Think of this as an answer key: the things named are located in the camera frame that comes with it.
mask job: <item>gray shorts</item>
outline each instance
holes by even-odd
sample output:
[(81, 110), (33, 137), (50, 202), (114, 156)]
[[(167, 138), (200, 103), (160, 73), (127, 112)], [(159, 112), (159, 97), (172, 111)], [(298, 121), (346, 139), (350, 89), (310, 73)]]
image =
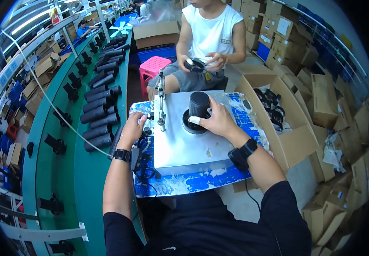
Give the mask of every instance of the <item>gray shorts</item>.
[[(224, 70), (219, 72), (209, 72), (211, 79), (206, 81), (205, 74), (181, 71), (177, 61), (173, 64), (167, 65), (163, 70), (165, 76), (172, 74), (179, 81), (179, 88), (181, 92), (192, 92), (199, 90), (208, 90), (217, 85), (224, 78)], [(148, 83), (149, 86), (155, 87), (157, 78), (151, 79)]]

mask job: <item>green conveyor table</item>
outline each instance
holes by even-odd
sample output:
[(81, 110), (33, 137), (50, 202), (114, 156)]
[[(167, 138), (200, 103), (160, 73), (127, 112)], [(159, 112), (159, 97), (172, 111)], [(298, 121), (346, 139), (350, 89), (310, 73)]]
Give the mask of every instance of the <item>green conveyor table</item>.
[[(82, 106), (86, 104), (84, 94), (89, 90), (88, 82), (96, 75), (93, 72), (93, 67), (99, 59), (100, 53), (91, 53), (91, 48), (88, 46), (90, 42), (95, 42), (95, 36), (96, 34), (90, 36), (76, 47), (78, 58), (71, 54), (65, 60), (46, 91), (47, 97), (54, 106), (71, 115), (72, 127), (79, 134), (89, 130), (89, 125), (81, 124), (79, 117), (83, 114)], [(126, 43), (130, 43), (131, 38), (132, 32), (129, 31)], [(83, 52), (92, 58), (92, 63), (87, 66), (88, 74), (82, 78), (82, 87), (78, 90), (79, 99), (69, 101), (68, 95), (62, 87), (66, 83), (71, 83), (67, 77), (70, 72), (78, 76), (75, 63), (83, 61), (81, 57)], [(119, 85), (122, 91), (117, 101), (121, 125), (125, 124), (127, 118), (126, 92), (129, 53), (130, 51), (126, 50), (126, 59), (119, 66), (119, 74), (115, 78), (115, 82), (109, 85), (110, 88)], [(33, 142), (34, 148), (32, 156), (26, 155), (24, 160), (24, 211), (26, 214), (37, 215), (38, 221), (27, 220), (27, 226), (29, 229), (36, 230), (61, 230), (79, 228), (79, 223), (83, 223), (89, 241), (84, 241), (81, 237), (69, 239), (68, 242), (75, 247), (74, 255), (105, 255), (102, 199), (105, 178), (111, 161), (107, 155), (99, 151), (86, 152), (84, 141), (70, 127), (61, 127), (59, 120), (53, 115), (53, 111), (53, 107), (44, 97), (29, 133), (28, 143)], [(118, 126), (113, 127), (113, 133), (116, 132)], [(46, 133), (54, 138), (64, 140), (66, 145), (64, 155), (55, 155), (52, 148), (42, 141), (42, 136)], [(102, 150), (109, 152), (109, 149), (108, 147)], [(53, 193), (64, 205), (64, 212), (59, 215), (37, 207), (37, 198), (50, 199)], [(137, 213), (135, 198), (132, 190), (132, 215)], [(134, 227), (143, 243), (146, 243), (140, 218), (136, 218)], [(38, 256), (49, 255), (47, 243), (32, 243)]]

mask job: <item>black shirt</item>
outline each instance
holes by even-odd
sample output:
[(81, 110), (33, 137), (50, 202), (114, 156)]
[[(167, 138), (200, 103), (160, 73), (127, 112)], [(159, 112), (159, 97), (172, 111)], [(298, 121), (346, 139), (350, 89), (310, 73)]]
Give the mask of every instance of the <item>black shirt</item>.
[(287, 181), (264, 194), (258, 223), (235, 220), (223, 203), (173, 210), (163, 220), (161, 233), (143, 245), (125, 216), (108, 212), (103, 222), (107, 256), (311, 254), (311, 233)]

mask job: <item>fluorescent light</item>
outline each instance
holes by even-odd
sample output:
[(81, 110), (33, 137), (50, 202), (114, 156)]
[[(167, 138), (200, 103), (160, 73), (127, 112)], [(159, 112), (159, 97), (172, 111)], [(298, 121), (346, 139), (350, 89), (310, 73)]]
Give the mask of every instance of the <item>fluorescent light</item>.
[(28, 25), (29, 23), (33, 22), (34, 20), (36, 20), (37, 18), (49, 13), (51, 11), (51, 9), (48, 9), (38, 15), (36, 15), (35, 17), (33, 18), (30, 18), (28, 21), (26, 21), (25, 23), (23, 23), (22, 25), (20, 25), (19, 27), (15, 28), (12, 32), (11, 32), (11, 35), (17, 33), (19, 30), (21, 30), (23, 27), (25, 27), (26, 25)]

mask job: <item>woman in blue shirt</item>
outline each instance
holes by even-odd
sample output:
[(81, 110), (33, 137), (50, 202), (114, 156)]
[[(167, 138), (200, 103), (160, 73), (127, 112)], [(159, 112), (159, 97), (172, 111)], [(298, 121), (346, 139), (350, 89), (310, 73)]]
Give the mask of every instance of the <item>woman in blue shirt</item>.
[(86, 36), (92, 29), (96, 29), (98, 28), (98, 26), (94, 27), (94, 26), (88, 26), (88, 21), (87, 20), (81, 20), (79, 22), (79, 28), (78, 31), (76, 32), (76, 34), (78, 35), (78, 38), (83, 38), (84, 36)]

